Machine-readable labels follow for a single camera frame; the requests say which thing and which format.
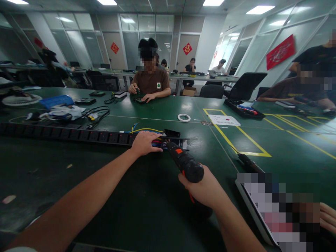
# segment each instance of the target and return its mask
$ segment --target ceiling light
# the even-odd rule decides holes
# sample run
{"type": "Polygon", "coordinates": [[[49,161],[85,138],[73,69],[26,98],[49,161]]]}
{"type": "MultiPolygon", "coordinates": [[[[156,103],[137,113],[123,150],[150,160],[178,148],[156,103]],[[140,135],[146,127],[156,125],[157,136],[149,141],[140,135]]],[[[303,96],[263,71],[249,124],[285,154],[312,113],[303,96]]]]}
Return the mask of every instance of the ceiling light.
{"type": "Polygon", "coordinates": [[[269,25],[271,25],[271,26],[281,26],[281,25],[284,25],[285,22],[286,22],[286,20],[279,20],[279,21],[276,21],[276,22],[271,23],[269,25]]]}
{"type": "Polygon", "coordinates": [[[273,9],[275,6],[267,6],[267,5],[258,5],[257,7],[253,8],[246,14],[252,14],[252,15],[261,15],[264,14],[265,12],[273,9]]]}
{"type": "Polygon", "coordinates": [[[14,4],[29,4],[25,1],[22,1],[22,0],[7,0],[8,2],[12,2],[14,4]]]}
{"type": "Polygon", "coordinates": [[[117,5],[115,0],[98,0],[102,5],[117,5]]]}
{"type": "Polygon", "coordinates": [[[219,6],[224,0],[205,0],[203,6],[219,6]]]}
{"type": "Polygon", "coordinates": [[[124,23],[135,23],[135,21],[133,19],[125,19],[125,18],[122,18],[121,19],[124,23]]]}
{"type": "Polygon", "coordinates": [[[292,15],[293,14],[296,14],[296,13],[299,13],[299,12],[302,12],[302,11],[306,11],[308,9],[311,9],[311,7],[305,7],[305,6],[302,6],[302,7],[295,7],[294,10],[292,11],[293,8],[289,8],[287,10],[284,10],[282,12],[279,12],[278,15],[289,15],[291,14],[292,12],[292,15]]]}
{"type": "Polygon", "coordinates": [[[67,19],[67,18],[65,18],[65,17],[56,17],[56,18],[59,19],[59,20],[61,20],[61,21],[63,21],[63,22],[73,23],[72,20],[67,19]]]}

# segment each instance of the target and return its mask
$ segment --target tape roll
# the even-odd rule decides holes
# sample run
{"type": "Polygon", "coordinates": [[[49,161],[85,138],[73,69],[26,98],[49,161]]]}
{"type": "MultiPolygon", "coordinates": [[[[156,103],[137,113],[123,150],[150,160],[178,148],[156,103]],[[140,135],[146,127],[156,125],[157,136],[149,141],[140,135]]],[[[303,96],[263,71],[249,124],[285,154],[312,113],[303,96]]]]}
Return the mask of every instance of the tape roll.
{"type": "Polygon", "coordinates": [[[179,121],[183,121],[183,122],[189,122],[189,121],[191,120],[190,116],[188,116],[187,114],[179,114],[179,115],[177,116],[177,119],[178,119],[179,121]],[[187,117],[188,119],[187,119],[187,120],[184,120],[184,119],[181,118],[181,116],[185,116],[185,117],[187,117]]]}

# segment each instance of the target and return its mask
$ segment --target black t-shirt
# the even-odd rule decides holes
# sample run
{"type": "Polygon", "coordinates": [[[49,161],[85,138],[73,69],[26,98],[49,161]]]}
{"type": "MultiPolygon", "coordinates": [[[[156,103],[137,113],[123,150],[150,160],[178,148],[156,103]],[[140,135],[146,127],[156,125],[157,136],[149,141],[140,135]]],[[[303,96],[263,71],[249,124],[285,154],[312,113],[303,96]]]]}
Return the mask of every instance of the black t-shirt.
{"type": "MultiPolygon", "coordinates": [[[[330,72],[331,68],[333,68],[333,65],[336,65],[336,47],[327,48],[324,47],[323,45],[319,45],[316,47],[308,48],[306,51],[304,51],[298,57],[296,57],[293,60],[293,62],[299,62],[301,65],[303,64],[323,65],[324,67],[322,68],[324,68],[324,71],[330,72]]],[[[291,72],[287,76],[287,78],[295,76],[296,73],[291,72]]]]}
{"type": "Polygon", "coordinates": [[[193,70],[191,69],[190,65],[185,66],[187,72],[192,72],[193,70]]]}

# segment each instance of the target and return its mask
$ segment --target cordless drill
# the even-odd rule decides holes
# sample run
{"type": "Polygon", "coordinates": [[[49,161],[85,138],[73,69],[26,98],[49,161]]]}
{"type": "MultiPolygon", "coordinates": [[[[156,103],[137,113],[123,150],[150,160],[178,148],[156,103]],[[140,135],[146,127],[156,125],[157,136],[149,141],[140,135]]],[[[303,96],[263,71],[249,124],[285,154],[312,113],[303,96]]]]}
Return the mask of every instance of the cordless drill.
{"type": "MultiPolygon", "coordinates": [[[[198,183],[203,179],[203,166],[193,156],[173,142],[167,142],[167,148],[178,169],[189,182],[198,183]]],[[[191,201],[194,203],[197,217],[209,218],[212,209],[194,199],[191,193],[189,194],[191,201]]]]}

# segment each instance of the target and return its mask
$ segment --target red banner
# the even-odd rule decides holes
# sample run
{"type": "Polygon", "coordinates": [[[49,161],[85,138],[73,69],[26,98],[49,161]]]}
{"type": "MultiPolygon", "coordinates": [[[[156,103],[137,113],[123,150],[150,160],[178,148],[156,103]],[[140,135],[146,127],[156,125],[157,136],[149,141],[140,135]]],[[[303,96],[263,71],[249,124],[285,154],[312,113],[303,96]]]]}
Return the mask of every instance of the red banner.
{"type": "Polygon", "coordinates": [[[292,34],[266,55],[267,70],[270,70],[294,54],[295,40],[292,34]]]}
{"type": "Polygon", "coordinates": [[[34,38],[34,43],[42,49],[43,43],[41,42],[41,40],[39,40],[38,38],[35,37],[34,38]]]}
{"type": "Polygon", "coordinates": [[[188,53],[190,53],[193,49],[191,48],[191,45],[188,43],[184,48],[183,51],[186,55],[188,55],[188,53]]]}
{"type": "Polygon", "coordinates": [[[113,44],[111,45],[111,50],[117,54],[117,52],[119,51],[119,47],[117,47],[117,45],[113,42],[113,44]]]}

